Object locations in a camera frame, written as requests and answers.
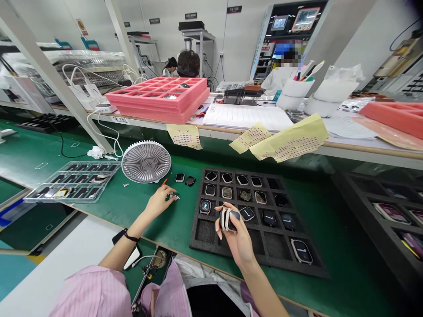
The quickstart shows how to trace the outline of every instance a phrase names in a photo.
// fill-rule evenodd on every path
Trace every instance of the right hand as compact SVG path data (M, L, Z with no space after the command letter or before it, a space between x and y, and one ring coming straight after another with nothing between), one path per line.
M239 212L239 210L230 203L224 202L223 203L226 207ZM216 207L217 211L221 211L223 206ZM235 226L238 232L232 231L223 231L223 234L228 241L228 245L230 251L232 252L232 256L234 257L235 263L241 269L245 269L247 266L256 263L256 257L254 256L254 252L252 250L252 243L250 234L248 233L247 227L245 226L244 221L238 220L235 216L229 215L231 222ZM220 228L219 219L215 222L215 229L217 235L222 240L222 229Z

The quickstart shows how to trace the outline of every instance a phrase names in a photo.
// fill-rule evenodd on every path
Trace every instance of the pink sleeve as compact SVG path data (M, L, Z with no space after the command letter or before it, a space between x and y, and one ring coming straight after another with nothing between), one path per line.
M122 273L89 266L65 280L50 317L131 317L131 298Z

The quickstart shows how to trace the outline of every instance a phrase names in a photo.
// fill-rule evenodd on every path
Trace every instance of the sign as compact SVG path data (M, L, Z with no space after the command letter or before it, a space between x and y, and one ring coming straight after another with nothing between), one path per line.
M226 14L230 13L239 13L242 10L242 6L236 6L236 7L228 7Z
M185 13L185 20L193 20L193 19L197 19L197 13L196 12Z
M111 120L116 123L122 123L122 124L129 124L128 120L126 118L121 117L111 117Z
M79 29L81 30L82 35L83 36L88 36L88 32L87 32L87 30L85 28L85 25L82 23L82 20L81 19L76 19L76 23L78 24Z
M150 24L160 24L159 18L150 19Z

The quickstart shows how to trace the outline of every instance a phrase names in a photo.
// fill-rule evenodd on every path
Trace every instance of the notebook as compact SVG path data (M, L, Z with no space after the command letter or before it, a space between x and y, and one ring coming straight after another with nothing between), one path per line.
M249 129L260 122L271 132L282 131L293 123L279 107L240 106L224 103L210 105L203 124L225 128Z

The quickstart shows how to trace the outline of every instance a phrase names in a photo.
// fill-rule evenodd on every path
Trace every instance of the clear plastic tray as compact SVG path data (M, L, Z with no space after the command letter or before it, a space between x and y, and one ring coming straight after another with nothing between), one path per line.
M30 192L24 200L28 203L96 203L120 166L120 162L69 162ZM101 184L94 182L104 179Z

